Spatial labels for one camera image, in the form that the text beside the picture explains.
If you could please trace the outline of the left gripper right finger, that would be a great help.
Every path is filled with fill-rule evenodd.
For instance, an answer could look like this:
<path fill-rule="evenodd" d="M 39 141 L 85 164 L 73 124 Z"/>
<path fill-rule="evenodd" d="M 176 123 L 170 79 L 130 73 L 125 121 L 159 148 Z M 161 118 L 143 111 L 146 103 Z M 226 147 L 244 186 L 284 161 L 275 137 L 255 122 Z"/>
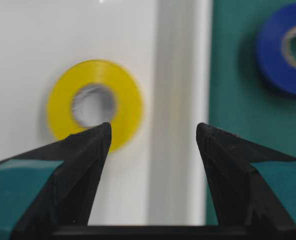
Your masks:
<path fill-rule="evenodd" d="M 296 157 L 205 123 L 196 142 L 219 226 L 240 227 L 248 240 L 296 240 L 294 218 L 257 169 L 291 167 Z"/>

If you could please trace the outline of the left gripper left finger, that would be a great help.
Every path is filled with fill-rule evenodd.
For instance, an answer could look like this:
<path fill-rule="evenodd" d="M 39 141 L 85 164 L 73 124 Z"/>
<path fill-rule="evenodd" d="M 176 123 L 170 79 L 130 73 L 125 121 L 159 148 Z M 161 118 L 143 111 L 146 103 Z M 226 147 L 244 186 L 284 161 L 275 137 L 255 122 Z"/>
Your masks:
<path fill-rule="evenodd" d="M 0 240 L 86 225 L 112 140 L 107 122 L 0 160 Z"/>

